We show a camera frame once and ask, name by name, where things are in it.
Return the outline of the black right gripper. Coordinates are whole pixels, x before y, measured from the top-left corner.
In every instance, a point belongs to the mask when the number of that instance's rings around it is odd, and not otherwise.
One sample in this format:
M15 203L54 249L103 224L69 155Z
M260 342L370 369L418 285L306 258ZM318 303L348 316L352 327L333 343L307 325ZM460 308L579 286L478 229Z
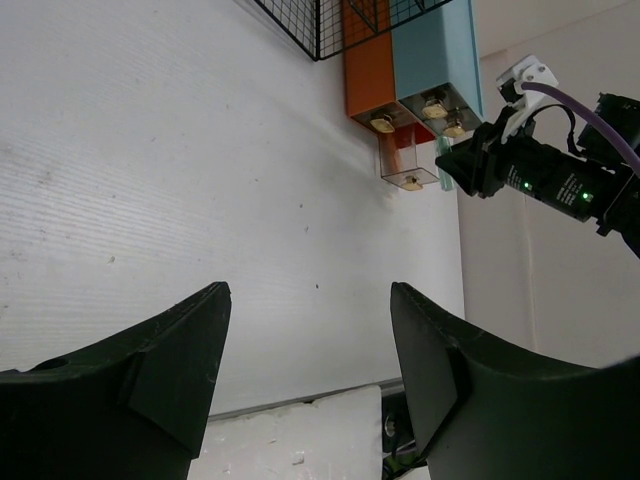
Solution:
M587 124L575 134L575 113L554 104L569 120L565 152L534 138L536 118L553 108L533 111L505 142L505 107L495 123L483 123L471 139L436 158L468 196L488 198L509 186L575 220L594 219L596 233L617 232L627 247L639 253L639 177L595 127Z

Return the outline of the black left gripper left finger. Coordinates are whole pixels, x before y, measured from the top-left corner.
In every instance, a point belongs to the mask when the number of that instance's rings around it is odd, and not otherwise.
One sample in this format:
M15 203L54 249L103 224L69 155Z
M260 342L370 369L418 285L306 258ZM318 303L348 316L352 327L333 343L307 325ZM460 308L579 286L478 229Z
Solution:
M224 282L82 349L1 375L5 479L184 479L231 315Z

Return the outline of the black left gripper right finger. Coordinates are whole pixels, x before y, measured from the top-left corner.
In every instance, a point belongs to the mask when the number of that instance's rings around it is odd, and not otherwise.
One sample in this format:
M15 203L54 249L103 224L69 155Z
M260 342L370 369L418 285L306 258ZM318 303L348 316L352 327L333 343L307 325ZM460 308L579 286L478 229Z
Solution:
M434 479L635 479L639 360L592 368L499 338L396 282L390 313Z

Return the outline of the blue and orange drawer box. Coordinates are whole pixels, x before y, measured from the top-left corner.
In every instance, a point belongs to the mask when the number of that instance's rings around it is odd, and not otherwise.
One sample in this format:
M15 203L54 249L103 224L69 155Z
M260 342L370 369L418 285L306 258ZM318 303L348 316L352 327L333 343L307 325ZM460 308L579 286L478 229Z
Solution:
M447 4L344 52L347 116L377 138L379 173L405 191L443 182L426 147L438 148L483 121L474 7ZM402 170L386 172L391 140Z

